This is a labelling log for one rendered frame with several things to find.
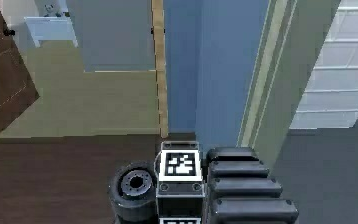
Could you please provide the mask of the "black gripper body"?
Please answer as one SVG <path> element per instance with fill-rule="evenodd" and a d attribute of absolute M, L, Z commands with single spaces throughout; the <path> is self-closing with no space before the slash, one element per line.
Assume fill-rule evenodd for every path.
<path fill-rule="evenodd" d="M 156 176 L 152 163 L 132 162 L 120 168 L 109 180 L 108 197 L 114 224 L 154 224 Z"/>

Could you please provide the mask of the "grey room door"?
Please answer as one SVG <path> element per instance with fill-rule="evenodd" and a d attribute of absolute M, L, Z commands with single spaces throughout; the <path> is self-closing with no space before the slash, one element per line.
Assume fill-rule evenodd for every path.
<path fill-rule="evenodd" d="M 66 0 L 84 70 L 155 68 L 151 0 Z"/>

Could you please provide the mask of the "white teddy bear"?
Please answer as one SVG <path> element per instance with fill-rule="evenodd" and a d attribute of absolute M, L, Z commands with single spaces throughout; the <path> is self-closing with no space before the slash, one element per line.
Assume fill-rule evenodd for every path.
<path fill-rule="evenodd" d="M 61 17 L 62 14 L 54 9 L 52 4 L 45 5 L 45 17 Z"/>

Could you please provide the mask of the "brown wooden room door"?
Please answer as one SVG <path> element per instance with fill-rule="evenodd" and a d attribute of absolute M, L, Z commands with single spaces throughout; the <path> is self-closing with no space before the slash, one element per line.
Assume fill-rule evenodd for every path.
<path fill-rule="evenodd" d="M 39 93 L 0 10 L 0 133 L 27 110 Z"/>

